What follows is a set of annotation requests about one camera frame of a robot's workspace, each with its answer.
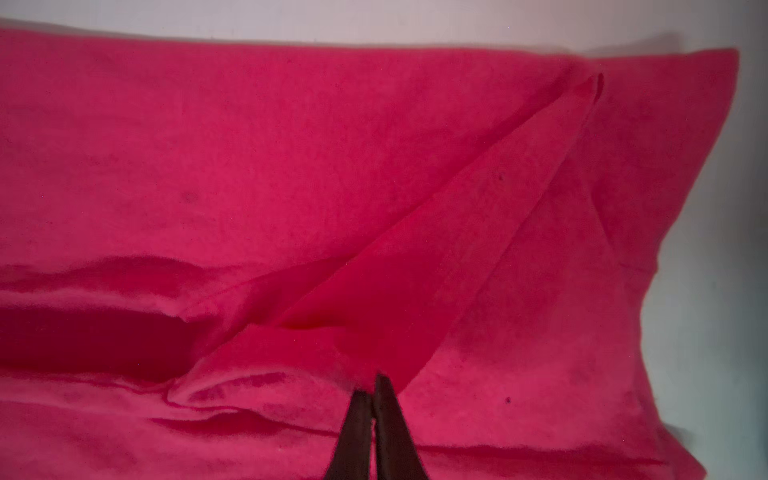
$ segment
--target dark tweezer arm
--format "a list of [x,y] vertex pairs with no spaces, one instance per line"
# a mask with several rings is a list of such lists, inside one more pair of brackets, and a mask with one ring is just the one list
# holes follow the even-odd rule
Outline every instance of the dark tweezer arm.
[[324,480],[368,480],[371,419],[376,418],[376,476],[378,480],[429,480],[402,416],[392,383],[376,377],[373,398],[356,391],[349,402],[336,450]]
[[371,459],[372,398],[356,391],[349,401],[336,451],[323,480],[367,480]]

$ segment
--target white background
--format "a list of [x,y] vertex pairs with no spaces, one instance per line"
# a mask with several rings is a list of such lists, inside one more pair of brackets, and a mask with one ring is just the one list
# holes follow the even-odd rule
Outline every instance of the white background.
[[176,38],[589,55],[738,47],[733,110],[664,243],[644,351],[664,421],[709,478],[768,478],[767,0],[0,0],[0,17]]

